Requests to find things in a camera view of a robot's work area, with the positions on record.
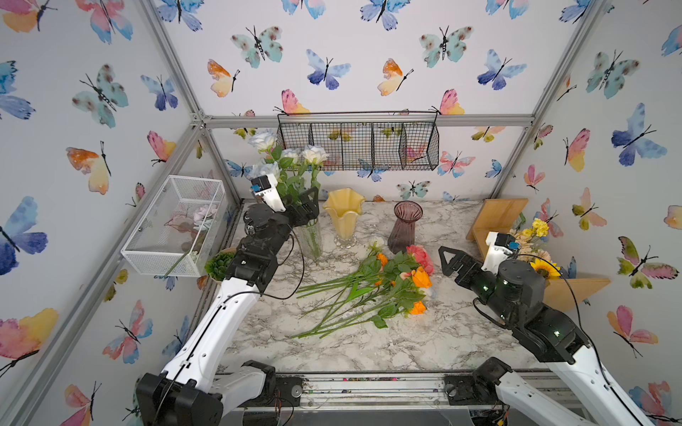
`pink rose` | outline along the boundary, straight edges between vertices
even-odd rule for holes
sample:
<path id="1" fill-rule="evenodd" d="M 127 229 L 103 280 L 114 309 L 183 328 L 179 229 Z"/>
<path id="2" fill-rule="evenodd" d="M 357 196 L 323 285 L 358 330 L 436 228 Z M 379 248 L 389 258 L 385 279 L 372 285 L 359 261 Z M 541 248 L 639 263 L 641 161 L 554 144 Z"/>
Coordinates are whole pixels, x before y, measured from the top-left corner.
<path id="1" fill-rule="evenodd" d="M 423 245 L 410 245 L 407 247 L 407 252 L 415 258 L 417 263 L 422 265 L 427 274 L 432 275 L 434 273 L 433 261 L 431 261 L 431 257 L 426 253 Z"/>

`black wire basket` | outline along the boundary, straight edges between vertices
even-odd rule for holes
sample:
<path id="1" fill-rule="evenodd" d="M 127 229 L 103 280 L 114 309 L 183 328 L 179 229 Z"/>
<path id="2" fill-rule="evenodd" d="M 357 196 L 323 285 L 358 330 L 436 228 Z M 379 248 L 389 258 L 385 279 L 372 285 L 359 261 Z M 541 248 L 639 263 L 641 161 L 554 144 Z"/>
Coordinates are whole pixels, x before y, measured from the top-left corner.
<path id="1" fill-rule="evenodd" d="M 277 144 L 283 149 L 324 148 L 329 159 L 323 170 L 328 171 L 434 170 L 439 158 L 438 115 L 380 111 L 384 112 L 395 115 L 382 119 L 377 112 L 280 114 Z M 320 120 L 323 115 L 329 115 L 329 121 Z"/>

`white wire mesh box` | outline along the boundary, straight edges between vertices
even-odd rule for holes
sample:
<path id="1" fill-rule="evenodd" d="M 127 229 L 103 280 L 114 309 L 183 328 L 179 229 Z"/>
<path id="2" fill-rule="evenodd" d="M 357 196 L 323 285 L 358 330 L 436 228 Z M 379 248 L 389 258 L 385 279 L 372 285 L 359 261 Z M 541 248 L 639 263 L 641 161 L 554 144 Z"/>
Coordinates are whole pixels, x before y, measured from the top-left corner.
<path id="1" fill-rule="evenodd" d="M 168 176 L 121 250 L 146 275 L 200 277 L 227 203 L 222 181 Z"/>

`wire mesh basket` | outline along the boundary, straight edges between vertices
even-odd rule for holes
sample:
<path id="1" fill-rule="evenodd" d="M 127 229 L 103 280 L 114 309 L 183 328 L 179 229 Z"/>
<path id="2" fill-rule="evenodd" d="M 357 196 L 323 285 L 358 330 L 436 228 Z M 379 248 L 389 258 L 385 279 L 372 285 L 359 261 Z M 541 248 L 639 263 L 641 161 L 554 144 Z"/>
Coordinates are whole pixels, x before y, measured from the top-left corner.
<path id="1" fill-rule="evenodd" d="M 283 149 L 305 149 L 314 145 L 325 149 L 329 159 L 324 170 L 358 170 L 371 167 L 383 170 L 434 170 L 438 166 L 439 133 L 437 114 L 418 112 L 394 115 L 381 121 L 376 113 L 335 112 L 329 122 L 315 119 L 302 123 L 301 115 L 280 114 L 277 143 Z M 305 115 L 312 117 L 320 114 Z"/>
<path id="2" fill-rule="evenodd" d="M 222 181 L 168 176 L 121 254 L 140 274 L 205 275 L 227 205 L 224 197 Z"/>

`marble table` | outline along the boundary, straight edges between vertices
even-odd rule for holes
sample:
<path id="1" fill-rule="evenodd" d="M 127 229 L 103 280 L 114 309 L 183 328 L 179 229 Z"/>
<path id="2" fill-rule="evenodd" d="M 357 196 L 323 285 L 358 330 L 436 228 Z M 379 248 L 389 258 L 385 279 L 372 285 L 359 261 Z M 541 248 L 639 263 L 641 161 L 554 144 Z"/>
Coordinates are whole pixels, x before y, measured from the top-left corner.
<path id="1" fill-rule="evenodd" d="M 542 368 L 543 365 L 522 348 L 509 331 L 490 324 L 471 305 L 475 295 L 443 276 L 438 255 L 442 245 L 463 249 L 478 256 L 476 244 L 465 239 L 480 201 L 418 201 L 424 216 L 417 222 L 416 244 L 423 245 L 436 265 L 431 277 L 432 295 L 424 304 L 425 314 L 389 319 L 388 329 L 371 322 L 352 326 L 319 339 L 317 336 L 290 339 L 307 331 L 320 320 L 317 314 L 301 318 L 301 312 L 314 307 L 324 297 L 295 297 L 279 301 L 261 297 L 241 323 L 232 345 L 222 357 L 219 372 L 235 371 L 250 359 L 273 365 L 281 372 L 403 371 L 475 369 L 490 356 L 496 356 L 515 369 Z M 375 237 L 388 240 L 395 215 L 394 202 L 365 202 L 358 219 L 359 243 L 350 249 L 336 247 L 329 215 L 320 209 L 324 254 L 316 261 L 306 259 L 303 285 L 340 277 L 357 269 L 367 254 L 367 242 Z M 243 224 L 234 241 L 244 236 Z M 291 248 L 285 243 L 280 262 Z M 384 253 L 392 258 L 388 248 Z M 267 292 L 286 296 L 301 276 L 301 255 L 297 247 L 279 267 Z"/>

